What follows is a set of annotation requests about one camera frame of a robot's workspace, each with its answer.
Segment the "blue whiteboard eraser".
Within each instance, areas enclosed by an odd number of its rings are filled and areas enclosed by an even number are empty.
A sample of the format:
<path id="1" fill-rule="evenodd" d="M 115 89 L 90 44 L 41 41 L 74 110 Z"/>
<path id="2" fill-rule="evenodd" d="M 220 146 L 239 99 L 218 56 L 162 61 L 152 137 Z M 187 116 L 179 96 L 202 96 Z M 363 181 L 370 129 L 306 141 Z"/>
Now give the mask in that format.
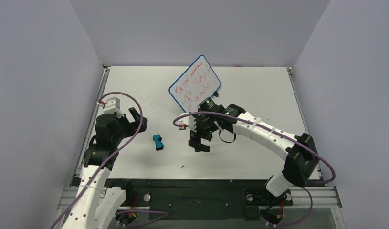
<path id="1" fill-rule="evenodd" d="M 160 134 L 153 135 L 153 141 L 155 142 L 155 149 L 157 151 L 162 150 L 164 148 L 164 144 L 162 143 L 162 137 Z"/>

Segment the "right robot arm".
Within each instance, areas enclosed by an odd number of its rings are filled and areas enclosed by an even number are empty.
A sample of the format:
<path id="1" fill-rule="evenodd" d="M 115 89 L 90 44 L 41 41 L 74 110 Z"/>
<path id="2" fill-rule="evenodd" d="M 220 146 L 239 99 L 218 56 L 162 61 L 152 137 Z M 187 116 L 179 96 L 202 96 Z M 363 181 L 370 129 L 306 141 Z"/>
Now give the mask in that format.
<path id="1" fill-rule="evenodd" d="M 262 200 L 268 204 L 277 201 L 288 188 L 304 186 L 319 162 L 309 134 L 295 135 L 279 130 L 235 104 L 224 107 L 207 98 L 198 106 L 198 114 L 188 115 L 177 123 L 182 129 L 190 129 L 189 146 L 196 152 L 209 152 L 210 147 L 201 141 L 211 141 L 212 133 L 226 130 L 276 153 L 284 161 L 284 167 L 269 178 L 261 190 Z"/>

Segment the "blue framed whiteboard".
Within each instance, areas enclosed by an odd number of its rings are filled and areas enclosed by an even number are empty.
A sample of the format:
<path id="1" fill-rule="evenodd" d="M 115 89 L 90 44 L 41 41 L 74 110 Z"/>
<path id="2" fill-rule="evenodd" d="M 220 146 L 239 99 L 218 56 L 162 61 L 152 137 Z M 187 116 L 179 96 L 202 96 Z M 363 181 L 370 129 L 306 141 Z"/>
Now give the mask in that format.
<path id="1" fill-rule="evenodd" d="M 207 97 L 213 97 L 221 81 L 204 55 L 200 55 L 177 80 L 168 92 L 183 112 L 196 112 L 197 106 Z"/>

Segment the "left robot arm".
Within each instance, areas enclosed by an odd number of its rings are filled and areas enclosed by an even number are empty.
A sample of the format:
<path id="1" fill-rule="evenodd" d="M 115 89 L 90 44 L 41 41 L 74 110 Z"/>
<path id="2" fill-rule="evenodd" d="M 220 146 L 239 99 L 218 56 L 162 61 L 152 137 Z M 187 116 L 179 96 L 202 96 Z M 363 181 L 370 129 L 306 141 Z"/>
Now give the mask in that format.
<path id="1" fill-rule="evenodd" d="M 106 229 L 115 217 L 118 207 L 133 202 L 134 191 L 126 186 L 111 187 L 104 198 L 100 198 L 105 183 L 112 171 L 120 143 L 126 138 L 130 142 L 146 130 L 147 119 L 142 109 L 129 108 L 134 121 L 119 111 L 102 114 L 95 124 L 94 143 L 90 143 L 84 154 L 84 165 L 77 195 L 64 210 L 67 214 L 63 229 Z"/>

